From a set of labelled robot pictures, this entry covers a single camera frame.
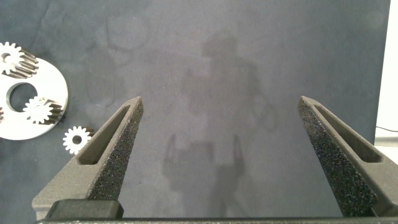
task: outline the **spur gear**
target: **spur gear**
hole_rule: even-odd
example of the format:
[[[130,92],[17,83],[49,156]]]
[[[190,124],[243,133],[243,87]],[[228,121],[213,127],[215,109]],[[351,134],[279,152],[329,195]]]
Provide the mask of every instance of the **spur gear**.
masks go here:
[[[6,42],[0,43],[0,73],[13,78],[30,78],[37,73],[38,60],[26,49]]]
[[[81,149],[87,144],[87,142],[93,137],[94,130],[91,128],[73,127],[65,133],[66,137],[63,138],[63,145],[66,146],[66,150],[70,151],[70,154],[77,155]]]
[[[46,98],[36,96],[23,109],[34,124],[55,124],[61,117],[61,106]]]

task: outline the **table surface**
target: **table surface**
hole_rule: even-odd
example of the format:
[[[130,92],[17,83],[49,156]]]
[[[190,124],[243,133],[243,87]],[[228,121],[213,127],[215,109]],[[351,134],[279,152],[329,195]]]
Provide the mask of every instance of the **table surface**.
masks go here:
[[[374,141],[389,1],[1,1],[0,42],[64,75],[67,117],[0,139],[0,220],[72,158],[72,126],[128,99],[144,115],[119,201],[125,217],[338,217],[297,113],[324,104]]]

